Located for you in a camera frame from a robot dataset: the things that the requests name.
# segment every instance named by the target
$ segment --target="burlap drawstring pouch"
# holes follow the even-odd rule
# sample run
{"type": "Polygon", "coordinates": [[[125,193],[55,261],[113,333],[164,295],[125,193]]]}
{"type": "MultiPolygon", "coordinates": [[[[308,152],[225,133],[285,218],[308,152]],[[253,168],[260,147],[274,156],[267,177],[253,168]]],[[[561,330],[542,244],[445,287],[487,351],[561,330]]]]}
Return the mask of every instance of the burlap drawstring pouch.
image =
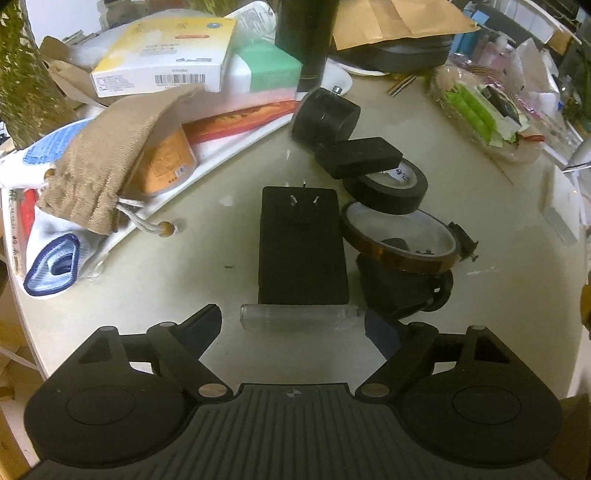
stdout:
{"type": "Polygon", "coordinates": [[[163,92],[125,97],[86,125],[70,143],[47,178],[37,206],[91,232],[117,231],[123,213],[141,230],[170,236],[168,222],[153,225],[134,213],[142,202],[123,197],[147,144],[162,132],[178,128],[175,107],[202,90],[179,86],[163,92]]]}

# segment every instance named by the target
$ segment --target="yellow product box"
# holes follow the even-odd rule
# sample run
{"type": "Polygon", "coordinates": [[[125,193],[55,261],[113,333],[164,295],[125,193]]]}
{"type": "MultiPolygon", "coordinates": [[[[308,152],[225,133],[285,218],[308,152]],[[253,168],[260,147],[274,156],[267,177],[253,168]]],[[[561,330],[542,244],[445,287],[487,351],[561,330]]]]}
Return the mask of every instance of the yellow product box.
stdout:
{"type": "Polygon", "coordinates": [[[92,72],[99,98],[203,83],[222,90],[231,18],[161,17],[133,23],[92,72]]]}

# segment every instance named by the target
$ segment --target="black electrical tape roll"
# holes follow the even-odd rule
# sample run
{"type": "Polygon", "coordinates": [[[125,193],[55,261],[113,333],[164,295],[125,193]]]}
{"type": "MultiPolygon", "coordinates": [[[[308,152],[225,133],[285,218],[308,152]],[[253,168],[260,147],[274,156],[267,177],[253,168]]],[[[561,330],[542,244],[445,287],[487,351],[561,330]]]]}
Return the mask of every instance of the black electrical tape roll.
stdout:
{"type": "Polygon", "coordinates": [[[348,140],[361,114],[361,107],[318,88],[308,93],[291,121],[292,139],[311,150],[320,145],[348,140]]]}
{"type": "Polygon", "coordinates": [[[343,179],[343,186],[355,200],[390,215],[406,215],[417,210],[428,185],[425,174],[405,158],[388,172],[343,179]]]}

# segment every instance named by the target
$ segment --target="blue label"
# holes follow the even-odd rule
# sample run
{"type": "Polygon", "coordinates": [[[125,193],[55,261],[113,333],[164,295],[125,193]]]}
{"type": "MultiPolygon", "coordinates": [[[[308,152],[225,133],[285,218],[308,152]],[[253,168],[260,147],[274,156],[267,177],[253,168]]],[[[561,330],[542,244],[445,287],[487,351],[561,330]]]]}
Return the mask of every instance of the blue label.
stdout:
{"type": "Polygon", "coordinates": [[[39,165],[55,162],[63,155],[78,132],[91,120],[92,118],[85,118],[65,125],[35,142],[22,159],[23,163],[39,165]]]}

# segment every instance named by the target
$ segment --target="cardboard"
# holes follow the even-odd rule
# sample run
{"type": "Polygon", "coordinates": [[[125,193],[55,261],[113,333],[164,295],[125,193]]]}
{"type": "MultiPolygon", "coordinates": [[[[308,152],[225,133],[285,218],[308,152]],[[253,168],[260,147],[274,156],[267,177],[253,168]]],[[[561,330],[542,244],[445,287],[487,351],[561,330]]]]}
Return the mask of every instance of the cardboard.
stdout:
{"type": "Polygon", "coordinates": [[[552,50],[554,50],[556,53],[564,55],[572,39],[573,37],[571,37],[568,33],[562,30],[557,30],[554,32],[552,38],[548,41],[547,45],[550,48],[552,48],[552,50]]]}
{"type": "Polygon", "coordinates": [[[333,36],[338,50],[399,38],[474,32],[479,27],[448,0],[343,0],[333,36]]]}
{"type": "Polygon", "coordinates": [[[99,99],[92,83],[90,73],[69,63],[70,47],[53,37],[45,37],[39,52],[49,70],[49,75],[68,100],[73,100],[74,108],[81,103],[104,108],[121,97],[99,99]]]}
{"type": "Polygon", "coordinates": [[[585,480],[591,451],[589,396],[560,400],[563,424],[554,445],[544,458],[565,479],[585,480]]]}

